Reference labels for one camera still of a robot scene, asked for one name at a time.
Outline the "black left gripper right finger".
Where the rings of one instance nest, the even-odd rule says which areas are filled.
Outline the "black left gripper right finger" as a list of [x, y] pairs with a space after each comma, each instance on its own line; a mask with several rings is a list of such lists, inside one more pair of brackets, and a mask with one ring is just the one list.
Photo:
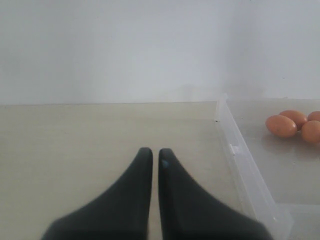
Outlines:
[[158, 200], [164, 240], [271, 240], [266, 227], [222, 203], [185, 170], [170, 148], [158, 155]]

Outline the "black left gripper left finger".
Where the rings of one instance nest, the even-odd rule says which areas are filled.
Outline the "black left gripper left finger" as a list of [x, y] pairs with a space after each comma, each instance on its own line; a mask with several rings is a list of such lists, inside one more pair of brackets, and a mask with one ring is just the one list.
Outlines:
[[146, 240], [151, 203], [153, 153], [138, 150], [119, 179], [96, 199], [55, 220], [44, 240]]

